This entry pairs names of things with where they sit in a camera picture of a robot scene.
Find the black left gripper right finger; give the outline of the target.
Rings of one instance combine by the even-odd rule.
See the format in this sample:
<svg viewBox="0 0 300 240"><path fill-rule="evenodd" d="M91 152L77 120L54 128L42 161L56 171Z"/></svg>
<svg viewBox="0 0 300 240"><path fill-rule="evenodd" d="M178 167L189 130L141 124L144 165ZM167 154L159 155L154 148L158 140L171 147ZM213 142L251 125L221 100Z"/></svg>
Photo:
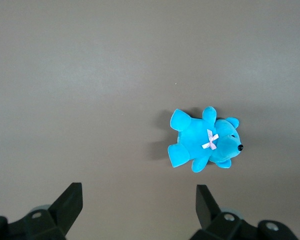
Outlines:
<svg viewBox="0 0 300 240"><path fill-rule="evenodd" d="M257 226L235 213L222 211L207 185L196 186L195 210L201 226L192 240L297 240L285 224L262 220Z"/></svg>

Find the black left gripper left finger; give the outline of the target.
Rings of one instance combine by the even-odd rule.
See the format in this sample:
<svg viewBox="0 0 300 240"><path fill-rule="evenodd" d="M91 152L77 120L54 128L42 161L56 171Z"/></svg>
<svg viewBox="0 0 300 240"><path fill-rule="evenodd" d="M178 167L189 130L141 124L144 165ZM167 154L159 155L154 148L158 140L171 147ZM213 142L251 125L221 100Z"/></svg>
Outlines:
<svg viewBox="0 0 300 240"><path fill-rule="evenodd" d="M51 205L37 207L15 222L0 216L0 240L65 240L82 209L82 184L73 182Z"/></svg>

